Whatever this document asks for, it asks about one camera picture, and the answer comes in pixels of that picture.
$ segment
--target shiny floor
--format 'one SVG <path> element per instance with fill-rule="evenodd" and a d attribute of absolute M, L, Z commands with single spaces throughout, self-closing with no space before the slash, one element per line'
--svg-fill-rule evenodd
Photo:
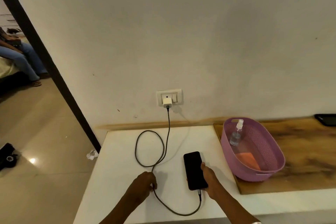
<path fill-rule="evenodd" d="M 51 79 L 0 99 L 0 146 L 6 142 L 22 156 L 0 171 L 0 223 L 72 223 L 93 146 Z"/>

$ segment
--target blue jeans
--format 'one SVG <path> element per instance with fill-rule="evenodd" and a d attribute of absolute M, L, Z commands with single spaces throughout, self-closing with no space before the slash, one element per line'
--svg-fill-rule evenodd
<path fill-rule="evenodd" d="M 18 49 L 26 56 L 3 46 L 0 46 L 0 56 L 13 60 L 16 67 L 28 75 L 31 81 L 40 79 L 37 74 L 47 73 L 47 70 L 44 68 L 42 61 L 40 60 L 39 56 L 37 56 L 36 52 L 30 44 L 22 43 L 22 46 Z M 34 69 L 29 64 L 26 57 L 29 59 Z"/>

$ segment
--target white table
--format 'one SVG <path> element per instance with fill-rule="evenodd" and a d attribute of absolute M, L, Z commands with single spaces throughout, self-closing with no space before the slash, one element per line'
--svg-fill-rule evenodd
<path fill-rule="evenodd" d="M 166 140 L 167 128 L 153 129 Z M 117 204 L 128 186 L 140 173 L 150 171 L 141 167 L 135 160 L 134 148 L 142 130 L 113 131 L 106 136 L 95 168 L 78 209 L 74 224 L 98 224 Z M 197 208 L 197 191 L 190 191 L 186 182 L 183 154 L 199 151 L 202 159 L 215 171 L 219 181 L 253 215 L 269 216 L 282 214 L 280 223 L 286 216 L 299 214 L 307 216 L 302 223 L 313 222 L 306 213 L 317 219 L 326 218 L 336 222 L 336 189 L 293 191 L 240 195 L 233 175 L 225 161 L 221 145 L 213 126 L 172 128 L 168 140 L 166 158 L 155 169 L 157 195 L 172 209 L 189 213 Z M 153 133 L 142 135 L 138 144 L 138 157 L 145 165 L 157 161 L 162 153 L 162 144 Z M 126 220 L 126 224 L 181 221 L 195 219 L 225 218 L 225 214 L 202 192 L 202 206 L 197 213 L 188 217 L 175 215 L 168 211 L 153 193 Z"/>

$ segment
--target clear plastic bottle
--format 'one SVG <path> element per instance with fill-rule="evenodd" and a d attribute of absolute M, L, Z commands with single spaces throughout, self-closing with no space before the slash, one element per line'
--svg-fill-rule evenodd
<path fill-rule="evenodd" d="M 230 137 L 230 144 L 233 146 L 237 146 L 242 137 L 242 128 L 243 128 L 244 120 L 239 120 L 236 126 L 236 130 L 232 132 Z"/>

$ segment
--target wall socket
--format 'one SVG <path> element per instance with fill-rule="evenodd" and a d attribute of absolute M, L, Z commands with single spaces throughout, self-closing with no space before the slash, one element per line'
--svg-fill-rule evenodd
<path fill-rule="evenodd" d="M 182 104 L 182 90 L 162 90 L 156 92 L 157 105 L 163 106 L 162 99 L 163 98 L 171 98 L 173 105 Z"/>

